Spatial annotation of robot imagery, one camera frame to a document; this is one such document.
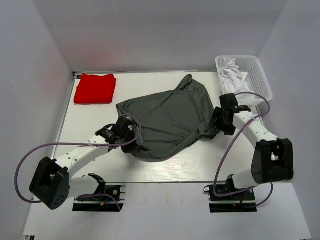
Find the dark grey t shirt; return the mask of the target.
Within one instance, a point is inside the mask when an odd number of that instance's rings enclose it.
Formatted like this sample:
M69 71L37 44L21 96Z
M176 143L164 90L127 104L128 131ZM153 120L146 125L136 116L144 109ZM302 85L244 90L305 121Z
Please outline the dark grey t shirt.
M132 98L116 105L119 115L130 114L141 124L136 158L168 159L202 138L219 133L211 123L214 106L206 87L186 75L173 90Z

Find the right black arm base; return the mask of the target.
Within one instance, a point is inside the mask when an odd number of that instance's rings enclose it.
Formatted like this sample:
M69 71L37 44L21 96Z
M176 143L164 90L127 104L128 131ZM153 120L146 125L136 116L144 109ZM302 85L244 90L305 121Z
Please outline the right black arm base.
M214 195L214 186L207 185L203 192L208 194L209 212L222 213L254 213L257 212L256 198L253 190L240 194L218 197Z

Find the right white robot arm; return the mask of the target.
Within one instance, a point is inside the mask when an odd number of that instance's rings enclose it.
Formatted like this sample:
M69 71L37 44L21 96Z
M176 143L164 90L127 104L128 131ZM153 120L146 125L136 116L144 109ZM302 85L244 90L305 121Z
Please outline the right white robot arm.
M292 180L294 177L293 143L267 130L257 120L263 115L254 115L247 105L239 104L236 94L227 93L221 95L219 99L220 107L214 110L211 124L224 135L234 138L224 153L216 172L221 171L231 148L241 135L244 135L254 147L254 153L250 168L229 175L221 190L217 187L218 181L214 180L213 195L217 198L229 197L236 200L244 192L256 186Z

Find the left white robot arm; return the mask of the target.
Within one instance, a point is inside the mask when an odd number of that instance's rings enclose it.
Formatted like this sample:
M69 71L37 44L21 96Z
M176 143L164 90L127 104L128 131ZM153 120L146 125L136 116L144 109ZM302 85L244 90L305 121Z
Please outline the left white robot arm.
M110 151L121 148L127 154L139 150L137 144L142 126L130 114L121 115L116 123L108 124L98 130L85 143L72 143L74 150L51 159L40 160L31 180L29 191L49 209L59 208L67 199L81 201L94 199L102 201L117 200L106 191L106 181L95 173L76 177L85 166Z

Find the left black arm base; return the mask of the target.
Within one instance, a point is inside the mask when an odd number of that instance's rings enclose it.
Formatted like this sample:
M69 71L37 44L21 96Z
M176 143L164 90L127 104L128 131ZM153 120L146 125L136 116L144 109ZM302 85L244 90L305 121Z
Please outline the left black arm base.
M73 212L117 213L125 204L126 184L106 184L96 197L78 197L73 202Z

